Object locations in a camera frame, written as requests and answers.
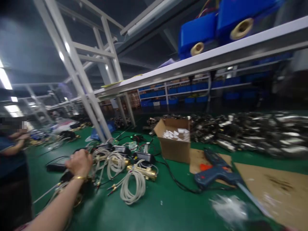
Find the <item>brass valve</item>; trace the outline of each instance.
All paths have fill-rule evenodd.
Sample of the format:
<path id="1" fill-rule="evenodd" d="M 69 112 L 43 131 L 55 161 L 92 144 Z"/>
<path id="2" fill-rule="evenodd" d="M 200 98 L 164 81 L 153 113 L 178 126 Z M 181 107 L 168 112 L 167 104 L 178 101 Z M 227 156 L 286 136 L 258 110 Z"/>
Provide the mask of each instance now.
<path id="1" fill-rule="evenodd" d="M 133 169 L 134 166 L 135 165 L 129 165 L 129 166 L 127 166 L 126 170 L 130 171 L 130 170 Z M 140 168 L 140 167 L 135 166 L 134 169 L 137 170 L 138 172 L 141 172 L 142 175 L 145 176 L 146 180 L 151 179 L 152 181 L 155 181 L 156 178 L 157 178 L 156 171 L 149 168 L 149 167 L 148 168 Z"/>

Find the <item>person's arm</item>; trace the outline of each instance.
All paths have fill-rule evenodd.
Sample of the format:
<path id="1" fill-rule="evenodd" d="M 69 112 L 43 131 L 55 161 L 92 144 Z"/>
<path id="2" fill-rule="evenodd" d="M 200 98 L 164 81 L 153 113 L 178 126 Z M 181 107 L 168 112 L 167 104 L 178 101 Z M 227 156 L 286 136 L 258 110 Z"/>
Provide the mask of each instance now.
<path id="1" fill-rule="evenodd" d="M 75 175 L 51 204 L 38 215 L 25 229 L 26 231 L 62 231 L 72 212 L 75 199 L 81 185 L 91 169 L 92 155 L 84 149 L 71 155 L 65 163 L 66 167 Z"/>
<path id="2" fill-rule="evenodd" d="M 3 150 L 1 152 L 1 154 L 4 155 L 4 156 L 14 156 L 14 155 L 16 155 L 22 149 L 24 142 L 25 142 L 24 139 L 19 140 L 18 143 L 15 146 L 9 147 L 9 148 Z"/>

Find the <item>cable spool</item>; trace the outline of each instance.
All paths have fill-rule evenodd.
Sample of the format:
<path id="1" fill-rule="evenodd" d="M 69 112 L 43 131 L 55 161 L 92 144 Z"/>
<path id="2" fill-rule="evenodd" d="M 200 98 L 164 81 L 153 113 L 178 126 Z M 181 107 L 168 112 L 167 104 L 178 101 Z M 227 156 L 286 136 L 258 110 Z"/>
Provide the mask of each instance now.
<path id="1" fill-rule="evenodd" d="M 253 19 L 248 18 L 241 21 L 237 26 L 231 31 L 230 39 L 231 40 L 239 40 L 244 38 L 252 29 Z"/>
<path id="2" fill-rule="evenodd" d="M 204 50 L 204 43 L 199 42 L 192 47 L 192 49 L 190 50 L 190 54 L 191 56 L 195 56 L 195 55 L 200 54 L 203 50 Z"/>

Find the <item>person's hand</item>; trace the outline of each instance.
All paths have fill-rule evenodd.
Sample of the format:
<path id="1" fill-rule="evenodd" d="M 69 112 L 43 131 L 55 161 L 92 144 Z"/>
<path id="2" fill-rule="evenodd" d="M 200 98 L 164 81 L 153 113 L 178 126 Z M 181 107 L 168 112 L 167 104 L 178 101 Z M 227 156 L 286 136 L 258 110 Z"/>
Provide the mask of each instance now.
<path id="1" fill-rule="evenodd" d="M 75 176 L 87 177 L 92 163 L 92 155 L 87 150 L 81 149 L 71 155 L 71 159 L 65 162 L 65 166 Z"/>
<path id="2" fill-rule="evenodd" d="M 18 140 L 25 140 L 25 139 L 29 139 L 29 138 L 30 138 L 30 134 L 29 134 L 29 133 L 26 133 L 26 134 L 21 135 L 21 136 L 18 137 L 17 139 L 18 139 Z"/>

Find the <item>wire connector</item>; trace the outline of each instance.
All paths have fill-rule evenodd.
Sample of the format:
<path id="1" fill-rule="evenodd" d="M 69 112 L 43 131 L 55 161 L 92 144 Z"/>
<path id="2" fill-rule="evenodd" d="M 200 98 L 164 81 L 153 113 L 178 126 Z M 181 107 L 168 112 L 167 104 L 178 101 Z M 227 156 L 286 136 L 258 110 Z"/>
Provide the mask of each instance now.
<path id="1" fill-rule="evenodd" d="M 117 187 L 114 187 L 113 190 L 107 194 L 107 196 L 109 196 L 110 194 L 112 194 L 115 190 L 117 189 Z"/>

